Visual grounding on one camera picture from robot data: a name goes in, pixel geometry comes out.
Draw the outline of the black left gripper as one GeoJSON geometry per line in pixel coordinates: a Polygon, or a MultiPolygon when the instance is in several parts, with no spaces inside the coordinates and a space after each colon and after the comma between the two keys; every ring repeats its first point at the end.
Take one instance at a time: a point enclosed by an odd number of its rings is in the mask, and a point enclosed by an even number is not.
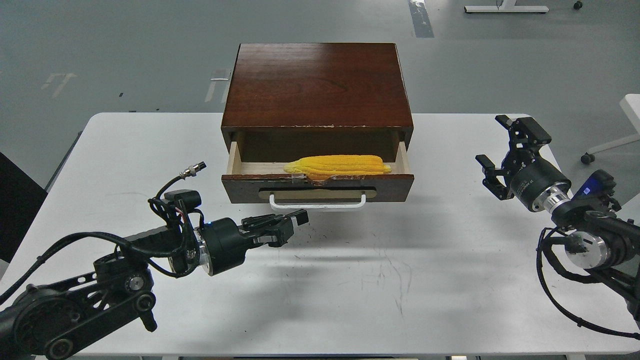
{"type": "Polygon", "coordinates": [[[308,212],[298,209],[286,214],[250,216],[241,221],[240,232],[231,218],[204,223],[199,227],[199,239],[204,250],[202,267],[215,276],[244,263],[247,250],[268,245],[281,248],[294,235],[295,228],[309,223],[308,212]]]}

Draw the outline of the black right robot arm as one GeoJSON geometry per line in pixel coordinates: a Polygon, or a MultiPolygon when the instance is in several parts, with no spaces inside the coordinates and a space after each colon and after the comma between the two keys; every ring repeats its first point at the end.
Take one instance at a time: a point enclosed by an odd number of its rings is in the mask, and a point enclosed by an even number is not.
{"type": "Polygon", "coordinates": [[[541,233],[536,250],[539,279],[544,278],[545,258],[566,280],[602,284],[622,296],[638,321],[639,275],[617,266],[639,254],[639,227],[617,217],[621,205],[613,198],[613,176],[596,170],[570,197],[569,178],[540,153],[551,135],[533,117],[499,114],[495,120],[508,132],[509,150],[501,167],[487,155],[476,155],[482,184],[501,201],[517,198],[530,212],[548,212],[555,225],[541,233]]]}

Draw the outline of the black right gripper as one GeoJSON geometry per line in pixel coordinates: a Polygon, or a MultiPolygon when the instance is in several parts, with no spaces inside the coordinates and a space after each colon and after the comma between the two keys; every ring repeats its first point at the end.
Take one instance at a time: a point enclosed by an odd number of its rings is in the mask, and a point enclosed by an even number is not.
{"type": "Polygon", "coordinates": [[[510,118],[499,114],[494,119],[509,133],[509,151],[502,162],[503,169],[496,168],[485,154],[475,156],[484,174],[482,184],[501,201],[517,198],[530,212],[541,212],[541,205],[535,205],[539,196],[551,187],[567,192],[572,184],[540,155],[542,146],[551,143],[551,135],[530,116],[510,118]],[[499,176],[504,177],[506,185],[499,176]]]}

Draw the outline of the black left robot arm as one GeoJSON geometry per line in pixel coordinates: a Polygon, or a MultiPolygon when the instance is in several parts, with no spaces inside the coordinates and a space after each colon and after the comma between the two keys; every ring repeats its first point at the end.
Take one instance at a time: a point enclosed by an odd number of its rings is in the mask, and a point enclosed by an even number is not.
{"type": "Polygon", "coordinates": [[[64,360],[119,328],[139,319],[147,331],[157,329],[151,269],[179,279],[202,267],[209,276],[244,263],[250,249],[280,248],[295,228],[308,223],[304,209],[242,219],[205,222],[198,191],[170,187],[206,168],[198,162],[167,182],[148,199],[164,225],[121,237],[101,231],[66,235],[36,258],[35,263],[1,295],[2,303],[25,289],[1,312],[1,358],[29,360],[45,356],[64,360]],[[52,284],[26,284],[47,260],[83,239],[114,244],[114,250],[93,262],[93,271],[52,284]]]}

